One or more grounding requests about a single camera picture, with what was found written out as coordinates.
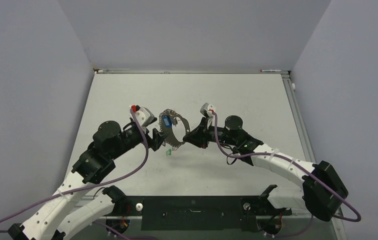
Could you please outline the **key with blue tag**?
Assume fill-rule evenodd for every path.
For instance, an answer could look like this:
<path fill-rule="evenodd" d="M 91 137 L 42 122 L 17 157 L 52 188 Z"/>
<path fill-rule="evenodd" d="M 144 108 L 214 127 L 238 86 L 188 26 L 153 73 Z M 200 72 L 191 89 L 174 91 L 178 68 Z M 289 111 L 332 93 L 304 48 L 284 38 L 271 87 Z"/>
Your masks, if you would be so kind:
<path fill-rule="evenodd" d="M 162 120 L 166 128 L 172 128 L 178 124 L 178 120 L 176 116 L 164 115 L 162 117 Z"/>

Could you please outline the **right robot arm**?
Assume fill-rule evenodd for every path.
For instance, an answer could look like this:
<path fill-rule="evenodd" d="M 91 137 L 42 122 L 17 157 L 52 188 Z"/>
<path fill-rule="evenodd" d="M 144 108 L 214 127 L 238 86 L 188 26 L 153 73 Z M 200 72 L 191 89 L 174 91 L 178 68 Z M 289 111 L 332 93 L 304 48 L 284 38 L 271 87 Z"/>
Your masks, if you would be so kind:
<path fill-rule="evenodd" d="M 183 141 L 205 149 L 209 143 L 229 145 L 232 153 L 244 163 L 264 168 L 296 184 L 302 194 L 293 197 L 277 195 L 273 190 L 259 200 L 260 210 L 272 214 L 281 208 L 308 210 L 314 217 L 328 222 L 347 198 L 349 192 L 334 167 L 326 162 L 313 163 L 279 152 L 243 130 L 243 120 L 236 115 L 225 119 L 224 127 L 212 125 L 203 117 L 199 125 L 183 137 Z"/>

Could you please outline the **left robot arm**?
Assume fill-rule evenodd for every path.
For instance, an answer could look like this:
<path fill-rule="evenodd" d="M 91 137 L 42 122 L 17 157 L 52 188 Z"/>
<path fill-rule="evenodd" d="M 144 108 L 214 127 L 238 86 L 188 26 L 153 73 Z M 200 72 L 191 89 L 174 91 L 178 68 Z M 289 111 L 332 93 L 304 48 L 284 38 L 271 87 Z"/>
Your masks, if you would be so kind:
<path fill-rule="evenodd" d="M 133 121 L 124 131 L 115 121 L 102 123 L 53 199 L 25 222 L 13 224 L 7 233 L 14 240 L 69 240 L 99 217 L 122 214 L 127 208 L 126 195 L 112 184 L 91 202 L 77 210 L 74 207 L 115 168 L 115 159 L 141 143 L 156 151 L 167 137 L 168 133 L 157 129 L 149 136 Z"/>

